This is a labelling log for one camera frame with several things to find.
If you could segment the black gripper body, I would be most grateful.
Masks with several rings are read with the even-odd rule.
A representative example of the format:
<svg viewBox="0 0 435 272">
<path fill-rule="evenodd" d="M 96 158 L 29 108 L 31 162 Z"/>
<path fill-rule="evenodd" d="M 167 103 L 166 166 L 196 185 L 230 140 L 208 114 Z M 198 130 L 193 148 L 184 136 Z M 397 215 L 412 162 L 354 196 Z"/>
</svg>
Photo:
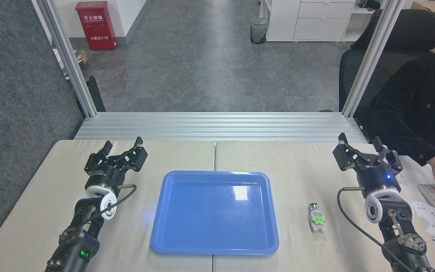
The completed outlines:
<svg viewBox="0 0 435 272">
<path fill-rule="evenodd" d="M 113 189 L 123 185 L 126 170 L 109 165 L 99 165 L 89 173 L 86 188 L 93 185 L 106 185 Z"/>
<path fill-rule="evenodd" d="M 393 187 L 400 191 L 400 185 L 395 177 L 394 172 L 386 162 L 380 165 L 361 165 L 355 167 L 357 180 L 363 192 L 374 192 L 383 187 Z"/>
</svg>

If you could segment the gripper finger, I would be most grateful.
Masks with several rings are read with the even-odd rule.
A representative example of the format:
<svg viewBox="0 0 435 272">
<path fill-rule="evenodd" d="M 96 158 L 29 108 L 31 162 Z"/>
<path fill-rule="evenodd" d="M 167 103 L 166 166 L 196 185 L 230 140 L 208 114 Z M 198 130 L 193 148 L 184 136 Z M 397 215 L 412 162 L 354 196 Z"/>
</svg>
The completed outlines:
<svg viewBox="0 0 435 272">
<path fill-rule="evenodd" d="M 353 169 L 358 166 L 358 162 L 367 163 L 365 154 L 361 153 L 348 144 L 345 133 L 340 133 L 338 136 L 339 143 L 333 150 L 333 156 L 341 171 Z"/>
<path fill-rule="evenodd" d="M 110 141 L 106 141 L 101 150 L 99 150 L 97 153 L 92 153 L 85 165 L 85 172 L 87 174 L 91 174 L 100 163 L 107 162 L 108 155 L 112 147 L 112 143 Z"/>
<path fill-rule="evenodd" d="M 109 165 L 122 171 L 133 170 L 140 172 L 147 158 L 147 151 L 142 146 L 143 140 L 138 137 L 135 144 L 121 155 L 110 156 Z"/>
<path fill-rule="evenodd" d="M 378 136 L 375 136 L 370 143 L 378 152 L 376 158 L 372 161 L 374 166 L 380 166 L 385 159 L 386 166 L 391 169 L 394 175 L 397 175 L 403 170 L 398 153 L 395 150 L 389 150 L 386 146 L 384 146 Z"/>
</svg>

